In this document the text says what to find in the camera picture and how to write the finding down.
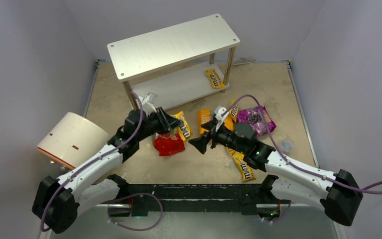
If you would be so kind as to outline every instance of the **purple bag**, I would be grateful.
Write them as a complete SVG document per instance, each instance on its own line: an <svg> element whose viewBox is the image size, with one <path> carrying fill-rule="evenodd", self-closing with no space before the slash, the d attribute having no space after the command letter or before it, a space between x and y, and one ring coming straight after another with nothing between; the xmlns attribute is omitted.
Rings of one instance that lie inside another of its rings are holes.
<svg viewBox="0 0 382 239"><path fill-rule="evenodd" d="M264 119L269 126L270 132L273 132L276 128L276 124L270 118L269 113L264 106L261 106L260 111L264 114ZM261 136L267 133L266 125L264 125L260 114L258 113L257 107L241 110L238 112L236 117L238 123L249 123L251 128L257 132L257 136Z"/></svg>

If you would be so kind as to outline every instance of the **lower shelf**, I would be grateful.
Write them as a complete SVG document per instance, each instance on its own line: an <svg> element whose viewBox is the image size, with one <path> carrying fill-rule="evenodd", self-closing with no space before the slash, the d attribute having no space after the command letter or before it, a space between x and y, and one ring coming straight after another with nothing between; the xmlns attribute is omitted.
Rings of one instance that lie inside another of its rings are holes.
<svg viewBox="0 0 382 239"><path fill-rule="evenodd" d="M132 86L132 90L141 97L150 92L156 94L154 106L168 110L229 88L229 84L220 89L212 88L204 73L208 69L215 69L218 76L223 80L223 73L216 64L211 65L209 62L203 62Z"/></svg>

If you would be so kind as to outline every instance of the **red bag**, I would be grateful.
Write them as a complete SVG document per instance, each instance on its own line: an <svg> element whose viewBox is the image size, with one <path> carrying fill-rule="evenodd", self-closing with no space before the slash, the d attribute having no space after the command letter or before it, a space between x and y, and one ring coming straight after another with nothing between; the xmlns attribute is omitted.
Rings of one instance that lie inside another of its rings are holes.
<svg viewBox="0 0 382 239"><path fill-rule="evenodd" d="M171 156L185 150L184 141L178 133L158 133L152 136L153 146L159 152L159 156Z"/></svg>

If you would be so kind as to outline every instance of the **white wall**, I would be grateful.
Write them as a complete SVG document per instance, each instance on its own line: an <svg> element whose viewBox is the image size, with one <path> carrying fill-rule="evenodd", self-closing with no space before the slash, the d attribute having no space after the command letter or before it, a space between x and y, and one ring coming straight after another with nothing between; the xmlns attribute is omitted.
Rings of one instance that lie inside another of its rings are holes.
<svg viewBox="0 0 382 239"><path fill-rule="evenodd" d="M31 239L42 178L59 170L35 146L68 111L82 114L94 59L63 0L0 0L0 239Z"/></svg>
<svg viewBox="0 0 382 239"><path fill-rule="evenodd" d="M237 57L292 59L325 0L65 0L95 58L106 45L219 13L241 39ZM225 60L227 52L216 59Z"/></svg>
<svg viewBox="0 0 382 239"><path fill-rule="evenodd" d="M328 0L293 73L320 166L382 180L382 1ZM346 231L382 239L382 196L364 195Z"/></svg>

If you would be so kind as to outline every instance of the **snack bag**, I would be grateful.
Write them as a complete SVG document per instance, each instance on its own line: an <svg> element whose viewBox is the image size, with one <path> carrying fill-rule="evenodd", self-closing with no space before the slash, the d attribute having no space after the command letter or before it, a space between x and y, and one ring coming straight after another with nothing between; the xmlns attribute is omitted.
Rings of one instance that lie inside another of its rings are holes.
<svg viewBox="0 0 382 239"><path fill-rule="evenodd" d="M231 117L226 117L225 122L223 123L228 130L233 131L233 120Z"/></svg>
<svg viewBox="0 0 382 239"><path fill-rule="evenodd" d="M221 78L217 75L215 69L208 69L205 71L205 75L208 77L211 83L211 87L219 89L224 87L225 85L223 84Z"/></svg>
<svg viewBox="0 0 382 239"><path fill-rule="evenodd" d="M201 125L212 120L211 112L210 112L210 110L201 109L198 112L197 117L198 117L198 127L199 127L198 133L200 134L200 136L202 136L203 133L208 131L208 130L205 128L202 128Z"/></svg>
<svg viewBox="0 0 382 239"><path fill-rule="evenodd" d="M260 111L264 115L264 120L266 121L270 132L273 132L276 128L276 124L273 122L272 118L270 118L265 107L261 106ZM249 123L251 128L257 132L257 136L267 133L266 125L264 125L257 107L239 111L236 119L238 123Z"/></svg>
<svg viewBox="0 0 382 239"><path fill-rule="evenodd" d="M188 125L187 121L185 120L184 112L181 111L181 112L174 114L172 116L179 119L179 120L182 120L183 123L179 127L177 127L177 130L178 130L178 133L179 133L182 141L187 142L191 138L192 132L191 132L190 126Z"/></svg>
<svg viewBox="0 0 382 239"><path fill-rule="evenodd" d="M247 165L246 162L244 162L244 155L242 153L234 153L233 159L235 160L236 166L239 169L239 172L241 172L242 175L242 182L248 182L250 180L254 180L257 177L254 175L253 170Z"/></svg>
<svg viewBox="0 0 382 239"><path fill-rule="evenodd" d="M234 105L230 110L229 110L229 115L233 119L233 121L236 123L236 116L238 115L238 110L239 107L237 105Z"/></svg>
<svg viewBox="0 0 382 239"><path fill-rule="evenodd" d="M226 151L228 151L228 153L233 156L233 154L236 152L235 150L231 149L231 148L228 148L226 147Z"/></svg>
<svg viewBox="0 0 382 239"><path fill-rule="evenodd" d="M159 152L159 156L171 156L185 150L185 143L180 135L172 131L164 135L155 133L152 135L153 146Z"/></svg>

